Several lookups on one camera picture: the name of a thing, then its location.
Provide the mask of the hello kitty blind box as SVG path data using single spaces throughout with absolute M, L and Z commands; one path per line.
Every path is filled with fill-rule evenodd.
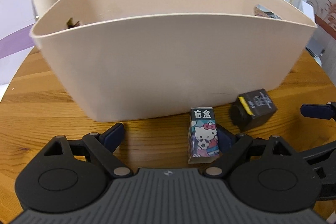
M 188 134 L 188 163 L 211 163 L 220 155 L 212 107 L 192 107 Z

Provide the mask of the black small carton box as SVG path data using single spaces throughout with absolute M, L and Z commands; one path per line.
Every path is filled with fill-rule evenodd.
M 239 94 L 229 109 L 232 123 L 241 132 L 264 125 L 277 111 L 265 89 Z

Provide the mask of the dark grey tablet device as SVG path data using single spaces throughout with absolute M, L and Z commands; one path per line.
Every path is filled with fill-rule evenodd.
M 324 47 L 315 39 L 311 38 L 306 45 L 306 50 L 313 56 L 313 57 L 322 57 L 325 49 Z

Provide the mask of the white phone stand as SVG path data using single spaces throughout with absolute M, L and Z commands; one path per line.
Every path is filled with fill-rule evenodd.
M 308 4 L 307 2 L 302 1 L 301 2 L 301 11 L 310 18 L 313 22 L 315 22 L 315 14 L 313 7 Z

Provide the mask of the beige plastic storage basket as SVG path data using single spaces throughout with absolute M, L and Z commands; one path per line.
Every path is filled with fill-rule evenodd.
M 284 0 L 59 0 L 30 35 L 85 114 L 112 122 L 275 89 L 315 29 Z

